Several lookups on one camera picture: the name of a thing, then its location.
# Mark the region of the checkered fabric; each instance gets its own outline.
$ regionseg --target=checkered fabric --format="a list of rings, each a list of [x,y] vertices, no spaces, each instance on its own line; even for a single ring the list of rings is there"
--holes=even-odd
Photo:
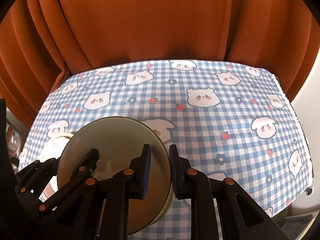
[[[168,148],[211,178],[234,178],[273,216],[312,183],[301,126],[274,75],[246,65],[144,61],[71,76],[52,92],[28,135],[19,168],[55,134],[106,116],[150,122]],[[189,200],[129,239],[190,239]]]

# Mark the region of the cartoon bear face print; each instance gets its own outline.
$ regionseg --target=cartoon bear face print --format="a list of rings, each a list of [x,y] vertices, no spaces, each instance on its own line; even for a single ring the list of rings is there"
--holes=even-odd
[[[153,75],[148,71],[137,72],[133,74],[128,74],[125,80],[127,86],[138,85],[143,82],[153,79]]]
[[[230,71],[227,73],[216,74],[220,83],[227,86],[234,86],[240,83],[240,79],[238,79],[235,75],[233,75]]]
[[[28,154],[28,149],[24,147],[22,150],[22,153],[19,155],[19,164],[22,165],[23,167],[26,164],[27,154]]]
[[[181,71],[191,71],[196,68],[196,64],[191,60],[170,60],[171,67]]]
[[[272,138],[276,132],[276,121],[270,117],[257,117],[251,123],[251,130],[256,132],[260,139]]]
[[[108,75],[109,73],[113,72],[114,69],[112,67],[103,67],[103,68],[98,68],[95,70],[94,75],[95,76],[105,76]]]
[[[45,101],[43,103],[43,105],[41,106],[39,113],[42,114],[42,113],[46,112],[49,109],[50,104],[51,104],[51,100]]]
[[[164,119],[151,119],[142,121],[146,126],[150,127],[161,139],[163,143],[171,140],[171,133],[168,129],[173,129],[175,126],[173,123]]]
[[[72,90],[76,89],[76,87],[78,86],[78,83],[77,82],[74,82],[74,83],[71,83],[67,86],[65,86],[62,91],[61,91],[61,94],[64,95],[66,93],[69,93],[71,92]]]
[[[65,128],[68,127],[68,122],[66,120],[60,120],[60,121],[56,121],[51,123],[47,130],[48,130],[48,137],[52,138],[56,135],[59,135],[61,133],[65,132]]]
[[[296,179],[297,174],[299,173],[302,167],[302,161],[300,157],[300,153],[298,151],[294,151],[289,159],[289,170],[291,171],[294,179]]]
[[[269,207],[267,210],[265,210],[265,212],[267,213],[267,215],[268,215],[269,217],[272,217],[273,207]]]
[[[276,94],[267,94],[268,99],[270,100],[270,103],[272,104],[273,107],[275,108],[282,108],[284,104],[281,102],[280,98]]]
[[[110,103],[110,91],[100,94],[89,95],[87,101],[84,103],[84,108],[88,110],[98,109],[107,106]]]
[[[260,76],[260,70],[258,70],[255,67],[250,67],[250,66],[246,66],[245,70],[252,76],[254,77],[259,77]]]
[[[220,99],[212,88],[188,89],[188,103],[191,106],[211,107],[220,104]]]

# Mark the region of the tablecloth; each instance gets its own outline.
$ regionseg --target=tablecloth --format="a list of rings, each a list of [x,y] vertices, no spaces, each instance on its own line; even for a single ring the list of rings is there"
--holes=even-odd
[[[74,133],[106,116],[151,127],[168,148],[209,177],[234,178],[273,216],[312,183],[300,123],[269,71],[199,60],[143,61],[68,78],[37,115],[19,168],[59,133]],[[129,239],[189,239],[190,201],[173,199],[156,223]]]

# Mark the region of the orange curtain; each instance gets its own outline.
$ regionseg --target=orange curtain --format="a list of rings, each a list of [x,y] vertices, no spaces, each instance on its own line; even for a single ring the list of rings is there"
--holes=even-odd
[[[70,74],[187,58],[268,69],[292,100],[319,44],[302,0],[17,0],[0,25],[0,95],[30,127]]]

